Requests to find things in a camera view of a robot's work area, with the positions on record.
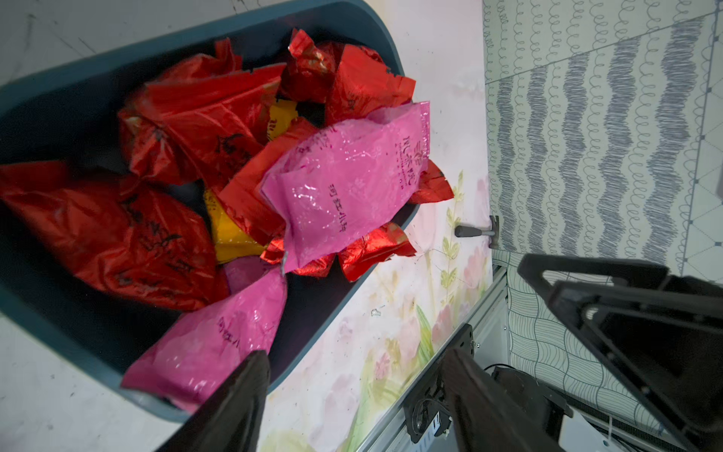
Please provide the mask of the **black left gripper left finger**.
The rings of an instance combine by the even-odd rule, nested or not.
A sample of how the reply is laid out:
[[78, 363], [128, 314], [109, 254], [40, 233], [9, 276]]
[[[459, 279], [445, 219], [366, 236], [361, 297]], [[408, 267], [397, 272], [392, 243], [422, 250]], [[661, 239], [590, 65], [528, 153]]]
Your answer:
[[269, 379], [267, 354], [263, 350], [252, 352], [179, 431], [158, 449], [256, 450]]

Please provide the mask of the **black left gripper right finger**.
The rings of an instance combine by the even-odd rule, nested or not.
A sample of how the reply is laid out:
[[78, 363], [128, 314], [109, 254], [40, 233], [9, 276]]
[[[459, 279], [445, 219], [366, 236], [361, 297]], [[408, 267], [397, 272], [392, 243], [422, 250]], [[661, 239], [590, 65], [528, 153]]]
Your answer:
[[561, 450], [471, 355], [461, 350], [446, 352], [442, 380], [460, 451]]

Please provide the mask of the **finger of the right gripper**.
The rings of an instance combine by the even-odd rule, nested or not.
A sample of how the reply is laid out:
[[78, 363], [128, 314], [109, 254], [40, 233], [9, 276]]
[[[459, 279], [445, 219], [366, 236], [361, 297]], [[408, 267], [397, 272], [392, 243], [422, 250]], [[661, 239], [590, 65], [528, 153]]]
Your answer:
[[688, 451], [722, 448], [722, 288], [639, 260], [527, 254], [519, 275]]

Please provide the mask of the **pink tea bag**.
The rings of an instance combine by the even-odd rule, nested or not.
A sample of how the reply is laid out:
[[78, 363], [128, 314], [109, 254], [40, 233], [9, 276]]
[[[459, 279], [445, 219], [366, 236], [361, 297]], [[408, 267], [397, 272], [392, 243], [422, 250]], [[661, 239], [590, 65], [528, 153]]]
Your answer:
[[267, 171], [261, 192], [284, 219], [284, 271], [340, 252], [393, 219], [429, 162], [430, 105], [387, 107], [326, 127]]
[[196, 412], [254, 351], [269, 352], [287, 300], [280, 269], [235, 295], [181, 316], [122, 378], [122, 387]]

